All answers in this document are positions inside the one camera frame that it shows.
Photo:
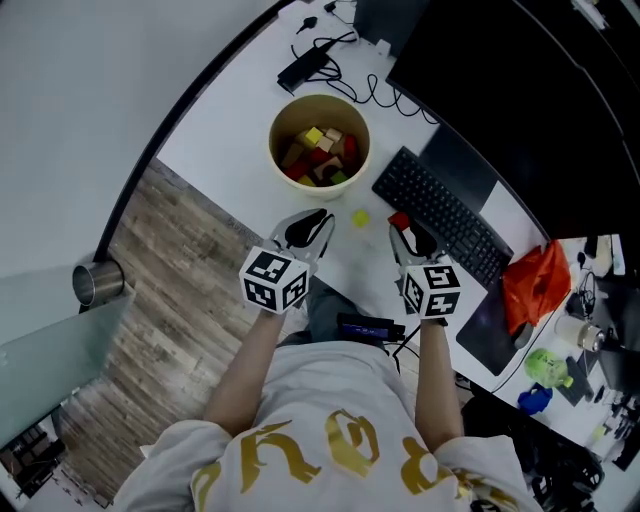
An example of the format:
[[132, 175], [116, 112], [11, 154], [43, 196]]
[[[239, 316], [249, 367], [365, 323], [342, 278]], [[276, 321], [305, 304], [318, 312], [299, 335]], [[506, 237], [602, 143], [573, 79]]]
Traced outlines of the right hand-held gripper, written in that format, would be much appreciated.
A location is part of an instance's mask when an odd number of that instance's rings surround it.
[[408, 313], [421, 319], [444, 319], [458, 305], [461, 285], [449, 256], [440, 254], [435, 238], [415, 219], [409, 220], [415, 249], [398, 227], [389, 228], [394, 258], [399, 266], [399, 291]]

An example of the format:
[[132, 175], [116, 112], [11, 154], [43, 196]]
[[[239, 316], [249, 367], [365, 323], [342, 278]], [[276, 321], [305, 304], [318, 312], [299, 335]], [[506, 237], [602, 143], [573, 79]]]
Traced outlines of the pile of colourful wooden blocks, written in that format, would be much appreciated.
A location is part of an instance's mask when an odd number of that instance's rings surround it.
[[353, 134], [315, 126], [290, 138], [279, 161], [286, 178], [307, 187], [337, 186], [329, 180], [334, 172], [342, 170], [351, 179], [361, 166], [360, 149]]

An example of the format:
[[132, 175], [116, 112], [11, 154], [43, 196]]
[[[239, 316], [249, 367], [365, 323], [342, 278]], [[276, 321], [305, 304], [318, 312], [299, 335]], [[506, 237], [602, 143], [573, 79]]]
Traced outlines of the person's left forearm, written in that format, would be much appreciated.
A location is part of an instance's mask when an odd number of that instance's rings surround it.
[[220, 381], [213, 389], [203, 420], [232, 437], [254, 423], [284, 315], [261, 311]]

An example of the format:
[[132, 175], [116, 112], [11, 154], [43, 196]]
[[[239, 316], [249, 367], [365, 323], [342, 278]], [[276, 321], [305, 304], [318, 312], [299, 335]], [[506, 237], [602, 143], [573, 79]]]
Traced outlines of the person's right forearm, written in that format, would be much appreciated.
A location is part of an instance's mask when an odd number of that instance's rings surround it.
[[431, 452], [464, 435], [449, 345], [436, 320], [420, 324], [415, 425]]

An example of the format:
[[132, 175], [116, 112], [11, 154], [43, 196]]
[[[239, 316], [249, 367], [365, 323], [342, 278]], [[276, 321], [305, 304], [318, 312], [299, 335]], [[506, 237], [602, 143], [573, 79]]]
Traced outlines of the black keyboard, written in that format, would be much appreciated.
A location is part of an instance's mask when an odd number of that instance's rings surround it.
[[408, 148], [392, 157], [372, 190], [429, 232], [484, 289], [499, 283], [511, 248]]

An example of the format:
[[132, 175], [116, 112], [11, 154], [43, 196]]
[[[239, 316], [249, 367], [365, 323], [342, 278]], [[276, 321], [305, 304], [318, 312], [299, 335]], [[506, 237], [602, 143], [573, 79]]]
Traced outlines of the beige round bucket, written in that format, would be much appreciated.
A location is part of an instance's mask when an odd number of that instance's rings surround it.
[[[347, 182], [334, 187], [307, 187], [286, 178], [279, 168], [283, 147], [290, 138], [310, 127], [335, 128], [353, 134], [358, 142], [362, 166]], [[275, 117], [268, 134], [268, 149], [276, 174], [295, 189], [323, 200], [339, 197], [367, 170], [371, 157], [369, 127], [361, 113], [346, 101], [331, 95], [312, 94], [289, 102]]]

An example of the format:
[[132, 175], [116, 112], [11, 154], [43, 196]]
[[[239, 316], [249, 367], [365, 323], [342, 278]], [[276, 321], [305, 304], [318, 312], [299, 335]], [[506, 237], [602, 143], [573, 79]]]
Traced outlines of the person's legs in jeans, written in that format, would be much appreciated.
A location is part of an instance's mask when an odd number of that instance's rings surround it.
[[[278, 347], [298, 346], [329, 341], [349, 341], [338, 330], [337, 315], [359, 314], [356, 305], [339, 292], [326, 285], [316, 277], [310, 280], [309, 293], [305, 297], [307, 307], [307, 326], [299, 332], [287, 336]], [[368, 346], [383, 349], [384, 343], [361, 343]]]

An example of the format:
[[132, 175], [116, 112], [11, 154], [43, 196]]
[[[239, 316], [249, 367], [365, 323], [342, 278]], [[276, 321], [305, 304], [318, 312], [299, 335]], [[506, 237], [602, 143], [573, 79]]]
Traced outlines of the black device with blue screen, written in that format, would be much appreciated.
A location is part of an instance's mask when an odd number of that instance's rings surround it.
[[339, 313], [337, 325], [340, 334], [350, 341], [373, 344], [405, 339], [405, 327], [391, 319]]

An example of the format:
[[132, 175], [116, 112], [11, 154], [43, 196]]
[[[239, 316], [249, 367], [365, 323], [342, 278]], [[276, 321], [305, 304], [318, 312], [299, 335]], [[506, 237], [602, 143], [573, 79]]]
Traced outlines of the black mouse pad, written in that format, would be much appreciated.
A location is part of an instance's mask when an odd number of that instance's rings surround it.
[[494, 284], [456, 336], [456, 341], [494, 376], [519, 350], [507, 328], [502, 283]]

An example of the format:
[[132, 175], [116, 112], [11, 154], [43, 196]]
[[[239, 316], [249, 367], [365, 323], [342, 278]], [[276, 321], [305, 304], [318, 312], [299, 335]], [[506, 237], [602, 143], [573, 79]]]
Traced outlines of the green drink bottle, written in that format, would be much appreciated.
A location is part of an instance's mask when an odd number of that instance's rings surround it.
[[547, 349], [531, 352], [524, 365], [526, 374], [543, 388], [570, 388], [573, 385], [574, 378], [569, 374], [566, 361]]

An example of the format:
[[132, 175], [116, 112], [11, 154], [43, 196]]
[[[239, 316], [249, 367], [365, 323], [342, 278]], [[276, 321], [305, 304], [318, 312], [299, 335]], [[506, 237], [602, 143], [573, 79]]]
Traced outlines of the white jar with lid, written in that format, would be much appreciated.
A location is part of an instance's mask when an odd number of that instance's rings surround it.
[[598, 352], [605, 339], [605, 334], [599, 327], [570, 315], [560, 317], [554, 331], [564, 341], [589, 352]]

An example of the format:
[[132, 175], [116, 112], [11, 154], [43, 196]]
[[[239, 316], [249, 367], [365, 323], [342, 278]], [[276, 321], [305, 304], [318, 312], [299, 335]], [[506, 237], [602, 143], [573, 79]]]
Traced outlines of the black office chair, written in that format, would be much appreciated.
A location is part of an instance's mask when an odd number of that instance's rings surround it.
[[462, 407], [465, 432], [510, 437], [527, 487], [545, 512], [598, 512], [593, 494], [604, 471], [595, 455], [475, 384], [471, 393]]

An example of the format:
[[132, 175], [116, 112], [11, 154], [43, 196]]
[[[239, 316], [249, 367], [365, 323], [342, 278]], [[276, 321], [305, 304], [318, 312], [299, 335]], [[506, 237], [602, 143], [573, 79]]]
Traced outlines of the metal cup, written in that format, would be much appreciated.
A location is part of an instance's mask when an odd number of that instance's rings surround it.
[[92, 307], [118, 296], [124, 290], [124, 274], [113, 261], [77, 265], [72, 272], [72, 287], [81, 306]]

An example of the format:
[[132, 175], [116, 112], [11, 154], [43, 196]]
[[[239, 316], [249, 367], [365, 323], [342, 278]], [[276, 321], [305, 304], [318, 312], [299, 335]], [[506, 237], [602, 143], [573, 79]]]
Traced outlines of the dark grey desktop computer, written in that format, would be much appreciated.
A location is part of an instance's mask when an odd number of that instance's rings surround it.
[[376, 45], [390, 44], [397, 56], [431, 0], [357, 0], [354, 28], [361, 38]]

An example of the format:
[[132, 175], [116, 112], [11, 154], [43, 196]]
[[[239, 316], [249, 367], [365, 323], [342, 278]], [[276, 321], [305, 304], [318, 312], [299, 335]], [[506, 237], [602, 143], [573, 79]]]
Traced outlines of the dark storage shelf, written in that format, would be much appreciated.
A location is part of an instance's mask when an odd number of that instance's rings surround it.
[[34, 424], [0, 448], [0, 464], [18, 487], [18, 497], [32, 498], [51, 478], [66, 446]]

